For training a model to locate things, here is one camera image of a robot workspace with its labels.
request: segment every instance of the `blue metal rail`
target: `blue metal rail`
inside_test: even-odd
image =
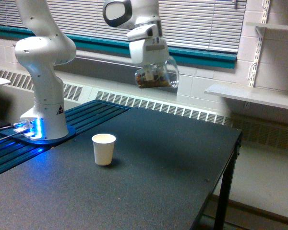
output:
[[[79,135],[129,110],[129,107],[101,101],[91,101],[65,112],[67,124]],[[14,139],[0,141],[0,174],[49,150]]]

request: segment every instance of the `teal window sill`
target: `teal window sill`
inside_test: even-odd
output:
[[[33,35],[34,34],[32,31],[28,29],[0,26],[0,37],[2,38],[24,39]],[[67,36],[75,42],[77,48],[130,55],[129,42],[73,34],[67,34]],[[191,64],[234,69],[237,60],[236,54],[226,54],[220,52],[175,47],[170,47],[169,51],[175,60],[182,65]]]

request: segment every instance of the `table leg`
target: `table leg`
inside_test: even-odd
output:
[[[237,155],[234,154],[230,159],[230,162],[225,169],[222,179],[221,191],[219,196],[219,202],[216,211],[216,220],[214,230],[222,230],[225,222],[225,215],[228,206],[229,193],[234,174]]]

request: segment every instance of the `clear plastic cup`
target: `clear plastic cup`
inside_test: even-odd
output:
[[[154,87],[177,88],[179,71],[176,61],[169,57],[165,63],[144,66],[135,73],[135,80],[141,89]]]

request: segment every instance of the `blue led light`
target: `blue led light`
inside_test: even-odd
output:
[[[42,119],[38,118],[35,120],[35,129],[34,129],[34,138],[41,139],[43,137],[43,121]]]

